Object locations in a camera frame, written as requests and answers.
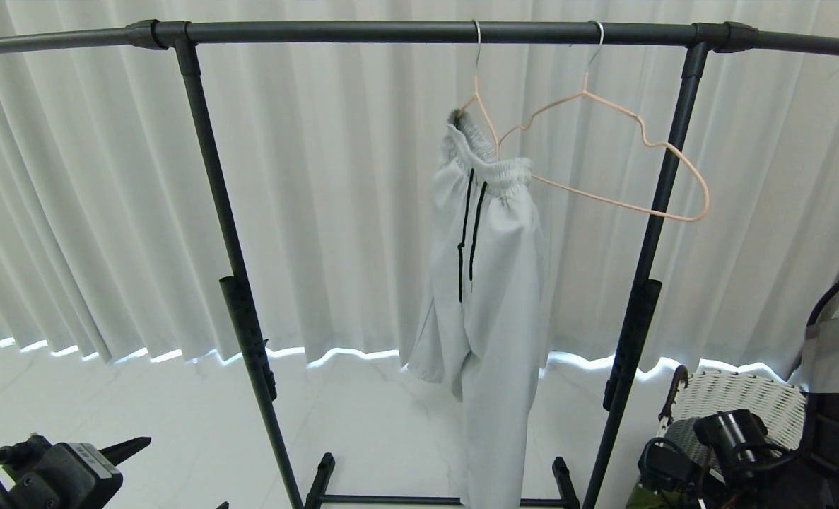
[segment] green object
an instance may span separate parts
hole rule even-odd
[[[690,497],[683,493],[662,491],[662,495],[651,492],[642,487],[642,484],[636,484],[633,487],[633,492],[630,493],[630,498],[626,501],[626,509],[682,509],[683,507],[690,507]]]

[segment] floor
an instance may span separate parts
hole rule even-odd
[[[302,355],[287,355],[273,358],[271,367],[304,496],[325,452],[337,460],[330,493],[458,494],[460,408],[442,387],[403,373],[396,357],[335,355],[307,367]],[[549,362],[529,418],[523,496],[557,496],[555,455],[567,460],[584,491],[606,420],[607,371]],[[626,502],[643,443],[655,435],[671,368],[640,379],[600,508]],[[150,447],[122,464],[124,484],[109,509],[213,509],[225,501],[232,509],[289,506],[242,361],[134,358],[105,365],[76,353],[1,348],[0,445],[30,432],[97,447],[152,437]]]

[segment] curtain fold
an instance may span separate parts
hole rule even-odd
[[[672,0],[208,3],[0,2],[0,36],[138,19],[481,19],[691,23],[839,37],[839,2]],[[591,45],[490,45],[481,94],[500,133],[580,89]],[[606,46],[590,89],[665,139],[684,49]],[[274,350],[388,351],[416,332],[428,270],[429,182],[446,115],[471,94],[473,45],[202,45],[216,141],[252,290]],[[512,135],[550,180],[642,206],[662,151],[587,101]],[[643,367],[659,357],[790,366],[839,272],[839,57],[709,56],[684,152],[709,216],[666,222],[664,282]],[[554,348],[614,351],[646,216],[532,185],[546,236]],[[678,171],[671,211],[701,207]],[[0,56],[0,339],[237,351],[218,287],[222,237],[173,52]]]

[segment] hanger hook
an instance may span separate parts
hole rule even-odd
[[[588,72],[589,68],[592,67],[592,62],[594,62],[594,59],[596,59],[598,54],[601,52],[601,47],[604,45],[604,25],[602,25],[600,21],[596,21],[594,19],[590,20],[590,22],[598,25],[598,49],[594,51],[594,55],[592,55],[592,58],[589,59],[588,65],[586,66],[586,72]]]
[[[477,20],[473,20],[473,25],[476,25],[476,74],[479,73],[479,57],[481,56],[481,27]]]

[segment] horizontal black bar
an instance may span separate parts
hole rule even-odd
[[[598,42],[599,31],[591,22],[480,22],[486,43],[568,45]],[[603,23],[607,45],[691,46],[709,42],[723,45],[725,25],[656,25],[656,23]],[[156,35],[176,35],[177,27],[156,23]],[[0,54],[42,49],[128,45],[128,28],[76,32],[35,33],[0,37]],[[195,43],[212,42],[441,42],[472,43],[476,30],[469,21],[254,21],[188,23],[187,35]],[[839,39],[795,33],[758,32],[756,49],[839,55]]]
[[[322,503],[386,503],[387,505],[460,505],[455,496],[323,495]],[[564,507],[559,498],[524,498],[522,507]]]

